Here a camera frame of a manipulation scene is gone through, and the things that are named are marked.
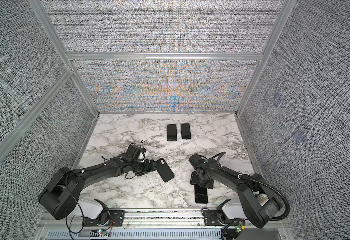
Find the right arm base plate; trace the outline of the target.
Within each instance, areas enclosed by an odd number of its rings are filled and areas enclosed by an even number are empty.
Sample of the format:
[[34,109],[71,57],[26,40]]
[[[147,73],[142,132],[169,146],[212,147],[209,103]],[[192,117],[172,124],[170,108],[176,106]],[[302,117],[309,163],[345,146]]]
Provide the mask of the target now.
[[203,208],[201,214],[206,226],[226,226],[234,219],[227,216],[222,210],[216,209]]

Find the light blue phone case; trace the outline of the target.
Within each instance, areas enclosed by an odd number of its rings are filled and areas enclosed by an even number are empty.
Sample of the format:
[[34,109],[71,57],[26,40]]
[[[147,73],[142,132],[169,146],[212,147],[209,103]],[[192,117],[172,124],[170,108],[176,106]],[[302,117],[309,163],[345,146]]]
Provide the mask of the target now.
[[181,138],[184,140],[191,139],[191,131],[190,131],[190,124],[180,124],[181,128]]

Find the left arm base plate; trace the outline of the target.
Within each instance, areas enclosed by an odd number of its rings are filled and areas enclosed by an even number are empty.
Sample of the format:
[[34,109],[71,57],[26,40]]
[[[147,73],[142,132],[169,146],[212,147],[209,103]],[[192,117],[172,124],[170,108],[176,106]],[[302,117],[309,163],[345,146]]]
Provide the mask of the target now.
[[103,211],[96,219],[85,218],[82,226],[84,227],[121,227],[124,222],[126,211],[124,210],[108,210]]

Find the black smartphone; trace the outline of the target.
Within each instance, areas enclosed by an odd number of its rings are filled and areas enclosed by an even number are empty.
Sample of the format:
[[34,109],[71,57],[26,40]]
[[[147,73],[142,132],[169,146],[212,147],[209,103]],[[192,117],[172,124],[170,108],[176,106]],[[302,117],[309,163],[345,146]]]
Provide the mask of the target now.
[[200,185],[194,185],[194,200],[197,204],[207,204],[208,203],[207,188],[201,187]]

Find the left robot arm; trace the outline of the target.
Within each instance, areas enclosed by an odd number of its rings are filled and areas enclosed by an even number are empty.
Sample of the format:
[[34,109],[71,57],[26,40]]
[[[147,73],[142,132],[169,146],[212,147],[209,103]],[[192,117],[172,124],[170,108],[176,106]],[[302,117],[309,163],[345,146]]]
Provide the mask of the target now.
[[109,209],[99,201],[92,201],[95,206],[90,207],[80,201],[83,189],[108,178],[114,178],[135,173],[142,176],[154,172],[162,161],[137,160],[127,161],[118,157],[111,158],[102,164],[71,170],[63,167],[57,171],[38,197],[39,203],[56,219],[61,220],[73,214],[79,208],[78,216],[84,218],[84,223],[92,222],[99,226],[109,223]]

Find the black phone case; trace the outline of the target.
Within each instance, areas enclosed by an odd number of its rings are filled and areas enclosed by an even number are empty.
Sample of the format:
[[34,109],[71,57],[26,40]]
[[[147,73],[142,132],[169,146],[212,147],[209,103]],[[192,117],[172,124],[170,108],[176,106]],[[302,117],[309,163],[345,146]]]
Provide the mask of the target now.
[[176,126],[176,124],[167,125],[167,141],[168,142],[177,141],[177,126]]
[[163,158],[155,161],[155,168],[165,183],[169,182],[175,177],[175,174]]

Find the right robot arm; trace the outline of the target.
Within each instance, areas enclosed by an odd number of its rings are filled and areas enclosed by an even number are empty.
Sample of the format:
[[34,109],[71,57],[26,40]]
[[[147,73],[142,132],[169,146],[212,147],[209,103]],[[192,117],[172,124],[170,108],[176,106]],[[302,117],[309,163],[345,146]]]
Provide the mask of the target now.
[[192,166],[202,185],[214,180],[237,193],[245,218],[257,228],[263,228],[269,221],[288,217],[288,200],[279,190],[267,184],[261,175],[238,173],[212,161]]

